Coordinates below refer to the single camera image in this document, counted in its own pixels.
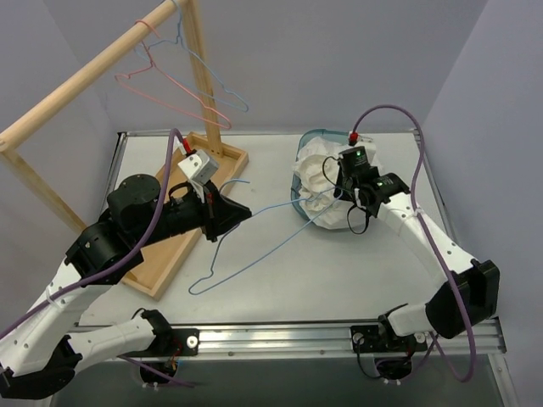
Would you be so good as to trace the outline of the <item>pink wire hanger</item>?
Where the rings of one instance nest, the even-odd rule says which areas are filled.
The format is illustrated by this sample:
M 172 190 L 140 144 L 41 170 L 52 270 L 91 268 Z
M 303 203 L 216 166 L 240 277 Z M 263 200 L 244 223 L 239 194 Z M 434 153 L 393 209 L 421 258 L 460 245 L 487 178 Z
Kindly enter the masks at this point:
M 128 73 L 114 74 L 115 81 L 119 85 L 124 87 L 126 90 L 128 90 L 128 91 L 130 91 L 130 92 L 132 92 L 134 94 L 137 94 L 138 96 L 146 98 L 147 100 L 150 100 L 151 102 L 157 103 L 157 104 L 159 104 L 161 106 L 164 106 L 164 107 L 166 107 L 168 109 L 176 111 L 177 113 L 184 114 L 186 116 L 198 119 L 198 120 L 204 122 L 205 124 L 216 125 L 221 129 L 230 130 L 232 128 L 232 122 L 229 120 L 229 118 L 227 116 L 225 116 L 222 112 L 218 111 L 216 108 L 212 108 L 211 106 L 207 105 L 201 97 L 199 97 L 195 92 L 191 91 L 188 87 L 186 87 L 185 84 L 182 81 L 178 81 L 176 78 L 171 76 L 169 73 L 163 71 L 156 64 L 156 62 L 154 61 L 154 58 L 153 58 L 153 56 L 152 56 L 152 54 L 150 52 L 150 48 L 152 46 L 160 45 L 161 43 L 164 43 L 164 42 L 168 42 L 168 43 L 171 43 L 171 44 L 174 44 L 174 45 L 181 45 L 182 47 L 184 46 L 184 40 L 183 40 L 182 33 L 181 33 L 181 21 L 179 20 L 178 23 L 177 23 L 177 33 L 176 33 L 176 40 L 175 41 L 170 40 L 170 39 L 162 39 L 160 34 L 158 33 L 158 31 L 155 28 L 153 28 L 150 24 L 146 23 L 143 20 L 136 20 L 134 22 L 135 25 L 138 24 L 138 23 L 143 24 L 147 28 L 149 28 L 151 30 L 151 32 L 153 34 L 155 34 L 155 36 L 159 40 L 157 42 L 149 45 L 149 46 L 144 41 L 141 41 L 141 46 L 143 47 L 144 54 L 147 57 L 146 61 L 148 62 L 148 65 L 146 67 L 144 67 L 144 68 L 141 68 L 140 70 L 134 70 L 134 71 L 128 72 Z M 189 97 L 191 97 L 192 99 L 197 101 L 199 103 L 200 107 L 204 109 L 205 113 L 215 114 L 216 119 L 214 119 L 214 120 L 207 119 L 203 115 L 197 115 L 197 114 L 194 114 L 194 113 L 190 113 L 187 110 L 178 108 L 178 107 L 176 107 L 176 106 L 174 106 L 174 105 L 172 105 L 170 103 L 167 103 L 167 102 L 165 102 L 163 100 L 152 97 L 152 96 L 148 95 L 147 93 L 142 92 L 142 91 L 136 89 L 133 86 L 130 86 L 127 83 L 129 80 L 131 80 L 136 75 L 143 74 L 143 73 L 151 71 L 151 70 L 155 70 L 156 72 L 158 72 L 161 76 L 166 78 L 171 84 L 173 84 L 177 88 L 181 89 Z

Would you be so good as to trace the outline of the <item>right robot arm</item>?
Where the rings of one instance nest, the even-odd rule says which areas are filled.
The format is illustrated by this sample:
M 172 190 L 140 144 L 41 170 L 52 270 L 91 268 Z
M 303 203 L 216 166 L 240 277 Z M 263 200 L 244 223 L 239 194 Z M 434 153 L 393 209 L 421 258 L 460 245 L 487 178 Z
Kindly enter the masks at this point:
M 379 344 L 397 349 L 407 336 L 436 332 L 451 339 L 490 318 L 497 308 L 500 271 L 458 246 L 416 203 L 394 173 L 381 175 L 363 146 L 339 153 L 334 195 L 387 225 L 417 256 L 436 288 L 420 304 L 401 304 L 381 315 Z

